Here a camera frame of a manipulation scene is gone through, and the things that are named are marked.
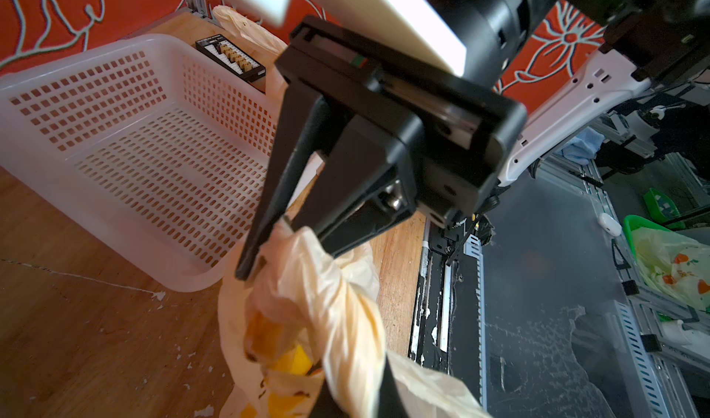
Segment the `banana print plastic bag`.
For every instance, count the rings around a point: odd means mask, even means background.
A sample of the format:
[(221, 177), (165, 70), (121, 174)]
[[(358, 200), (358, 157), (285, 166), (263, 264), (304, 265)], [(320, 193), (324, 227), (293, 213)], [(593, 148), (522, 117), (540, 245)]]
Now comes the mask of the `banana print plastic bag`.
[(225, 30), (239, 41), (246, 42), (264, 59), (266, 97), (280, 107), (288, 85), (275, 66), (275, 61), (288, 46), (273, 33), (231, 7), (216, 6), (212, 9), (212, 15)]

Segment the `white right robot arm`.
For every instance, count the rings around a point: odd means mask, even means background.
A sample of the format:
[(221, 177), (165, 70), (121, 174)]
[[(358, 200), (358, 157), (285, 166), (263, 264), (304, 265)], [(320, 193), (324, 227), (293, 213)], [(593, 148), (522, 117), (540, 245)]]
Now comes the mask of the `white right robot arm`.
[(312, 155), (292, 227), (339, 256), (415, 213), (493, 207), (595, 118), (709, 64), (709, 0), (318, 0), (275, 65), (287, 88), (238, 266), (255, 270)]

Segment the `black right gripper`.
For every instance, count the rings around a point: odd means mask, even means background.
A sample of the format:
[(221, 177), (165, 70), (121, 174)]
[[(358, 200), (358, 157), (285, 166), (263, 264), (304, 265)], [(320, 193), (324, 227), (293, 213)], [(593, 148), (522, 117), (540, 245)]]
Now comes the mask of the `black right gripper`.
[(410, 218), (448, 227), (497, 186), (523, 105), (334, 24), (306, 18), (277, 59), (287, 82), (266, 182), (235, 277), (251, 275), (311, 155), (325, 168), (293, 230), (338, 257)]

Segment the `plain translucent plastic bag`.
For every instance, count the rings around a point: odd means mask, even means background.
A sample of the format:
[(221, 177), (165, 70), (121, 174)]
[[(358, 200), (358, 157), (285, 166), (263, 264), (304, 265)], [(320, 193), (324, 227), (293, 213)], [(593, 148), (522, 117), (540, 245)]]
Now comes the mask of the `plain translucent plastic bag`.
[(250, 277), (225, 275), (218, 296), (222, 353), (234, 388), (224, 417), (306, 417), (325, 382), (351, 417), (376, 417), (389, 360), (410, 417), (482, 417), (460, 380), (388, 349), (369, 245), (340, 257), (308, 227), (273, 228)]

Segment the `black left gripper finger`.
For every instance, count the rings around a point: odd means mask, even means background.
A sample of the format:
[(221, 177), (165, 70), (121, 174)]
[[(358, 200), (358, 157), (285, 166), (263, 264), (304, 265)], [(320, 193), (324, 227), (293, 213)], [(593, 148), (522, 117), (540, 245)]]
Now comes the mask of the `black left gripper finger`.
[[(386, 360), (383, 379), (379, 388), (378, 400), (379, 403), (376, 409), (376, 417), (407, 418), (409, 416), (401, 398), (399, 397), (399, 392), (389, 360)], [(340, 409), (334, 400), (327, 382), (325, 382), (322, 386), (309, 417), (348, 417), (348, 415)]]

